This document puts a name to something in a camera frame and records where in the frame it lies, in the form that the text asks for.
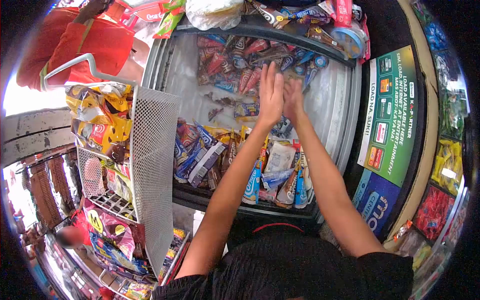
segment poster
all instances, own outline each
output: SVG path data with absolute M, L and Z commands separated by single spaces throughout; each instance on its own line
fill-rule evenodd
M 411 46 L 370 61 L 370 96 L 357 163 L 399 187 L 415 141 L 417 88 Z
M 375 236 L 380 234 L 398 198 L 400 188 L 372 171 L 364 169 L 353 206 L 367 222 Z

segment hand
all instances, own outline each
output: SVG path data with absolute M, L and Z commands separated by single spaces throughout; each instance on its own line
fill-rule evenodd
M 270 129 L 280 121 L 283 108 L 283 75 L 276 73 L 275 63 L 262 67 L 260 77 L 260 114 L 258 123 Z
M 290 79 L 283 87 L 283 114 L 287 117 L 293 126 L 297 126 L 297 121 L 304 117 L 302 81 L 300 79 Z
M 110 0 L 90 0 L 87 5 L 80 9 L 73 23 L 85 23 L 89 19 L 106 11 L 110 4 Z

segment green advertisement sign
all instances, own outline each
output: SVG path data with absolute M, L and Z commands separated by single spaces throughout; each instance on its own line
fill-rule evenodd
M 369 92 L 357 163 L 401 187 L 417 126 L 417 76 L 411 46 L 370 61 Z

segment black shirt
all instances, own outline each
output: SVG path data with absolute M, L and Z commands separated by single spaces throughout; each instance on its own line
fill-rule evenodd
M 154 299 L 408 299 L 411 257 L 345 257 L 320 238 L 261 236 L 229 251 L 207 276 L 157 287 Z

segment coca-cola sign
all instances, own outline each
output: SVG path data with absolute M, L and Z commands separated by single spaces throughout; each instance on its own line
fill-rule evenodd
M 161 21 L 164 15 L 158 4 L 138 10 L 135 12 L 135 14 L 145 22 Z

